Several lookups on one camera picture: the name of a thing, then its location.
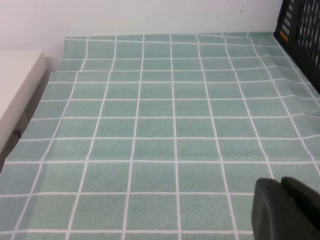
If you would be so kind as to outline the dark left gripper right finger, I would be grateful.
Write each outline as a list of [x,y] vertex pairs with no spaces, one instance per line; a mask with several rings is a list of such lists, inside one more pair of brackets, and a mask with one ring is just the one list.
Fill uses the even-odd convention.
[[294,240],[320,238],[320,194],[303,182],[289,176],[280,181],[293,204],[288,232]]

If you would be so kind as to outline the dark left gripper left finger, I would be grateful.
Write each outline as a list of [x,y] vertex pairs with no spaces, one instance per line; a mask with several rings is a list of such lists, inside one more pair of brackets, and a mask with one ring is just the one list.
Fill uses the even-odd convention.
[[303,240],[302,212],[282,185],[270,178],[255,183],[251,225],[255,240]]

